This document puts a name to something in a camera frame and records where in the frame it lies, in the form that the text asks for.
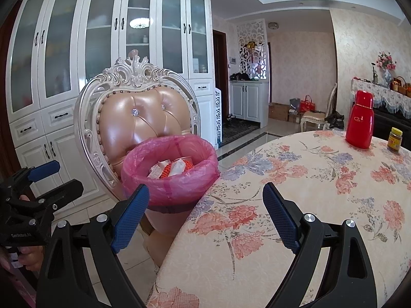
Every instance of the jar of honey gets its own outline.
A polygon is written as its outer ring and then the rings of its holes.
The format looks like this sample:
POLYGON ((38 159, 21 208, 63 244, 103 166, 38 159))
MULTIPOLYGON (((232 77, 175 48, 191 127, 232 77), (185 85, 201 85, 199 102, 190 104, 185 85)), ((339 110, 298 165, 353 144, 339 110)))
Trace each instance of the jar of honey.
POLYGON ((393 127, 388 138, 387 148, 393 152, 399 152, 402 141, 402 131, 393 127))

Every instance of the lace tablecloth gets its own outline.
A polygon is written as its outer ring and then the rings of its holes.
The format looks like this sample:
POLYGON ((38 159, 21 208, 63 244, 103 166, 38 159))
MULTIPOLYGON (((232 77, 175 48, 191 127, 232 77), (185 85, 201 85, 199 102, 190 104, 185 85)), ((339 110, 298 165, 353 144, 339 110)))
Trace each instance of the lace tablecloth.
POLYGON ((407 119, 411 118, 411 98, 396 91, 356 79, 351 80, 351 100, 354 101, 357 90, 368 91, 374 95, 374 108, 385 104, 391 113, 401 111, 407 119))
MULTIPOLYGON (((285 199, 323 222, 352 218, 367 248, 378 307, 411 266, 411 154, 373 138, 367 150, 342 131, 293 134, 239 159, 199 201, 158 274, 148 307, 265 307, 294 258, 262 202, 272 181, 285 199)), ((303 303, 326 265, 320 259, 303 303)))

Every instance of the silver screw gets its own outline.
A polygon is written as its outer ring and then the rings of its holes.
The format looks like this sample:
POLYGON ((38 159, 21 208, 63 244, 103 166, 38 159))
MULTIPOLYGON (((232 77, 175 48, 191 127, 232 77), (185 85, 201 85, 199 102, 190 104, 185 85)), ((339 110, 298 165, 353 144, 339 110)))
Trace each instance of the silver screw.
POLYGON ((315 216, 308 213, 308 214, 304 215, 304 219, 305 219, 305 221, 308 221, 308 222, 314 222, 315 216))
POLYGON ((57 222, 57 227, 63 228, 63 227, 66 226, 66 224, 67 224, 66 220, 61 220, 61 221, 57 222))
POLYGON ((104 221, 107 221, 107 215, 106 214, 100 214, 97 217, 97 222, 104 222, 104 221))
POLYGON ((356 226, 356 224, 355 224, 355 222, 353 221, 353 220, 346 220, 345 221, 345 223, 346 223, 346 225, 348 226, 348 227, 351 227, 351 228, 354 228, 355 226, 356 226))

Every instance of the flower vase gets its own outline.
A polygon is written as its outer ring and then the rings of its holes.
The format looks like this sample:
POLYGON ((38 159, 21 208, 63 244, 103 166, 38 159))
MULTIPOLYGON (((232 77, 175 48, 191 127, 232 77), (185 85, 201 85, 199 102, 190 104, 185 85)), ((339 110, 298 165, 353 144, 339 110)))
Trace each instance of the flower vase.
POLYGON ((393 80, 393 77, 388 69, 385 69, 384 71, 384 80, 386 82, 386 87, 390 88, 391 81, 393 80))

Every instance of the ceiling light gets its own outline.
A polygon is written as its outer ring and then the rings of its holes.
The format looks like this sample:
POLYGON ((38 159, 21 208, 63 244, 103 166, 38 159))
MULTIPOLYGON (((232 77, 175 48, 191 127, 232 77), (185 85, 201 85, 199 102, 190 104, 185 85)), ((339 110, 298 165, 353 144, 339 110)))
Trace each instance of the ceiling light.
POLYGON ((276 22, 270 22, 270 23, 268 24, 268 28, 270 28, 270 29, 272 29, 272 30, 277 30, 277 29, 279 28, 279 25, 278 25, 278 23, 276 23, 276 22))
POLYGON ((133 20, 130 21, 130 26, 133 29, 148 28, 149 25, 150 25, 150 19, 148 17, 134 18, 133 20))

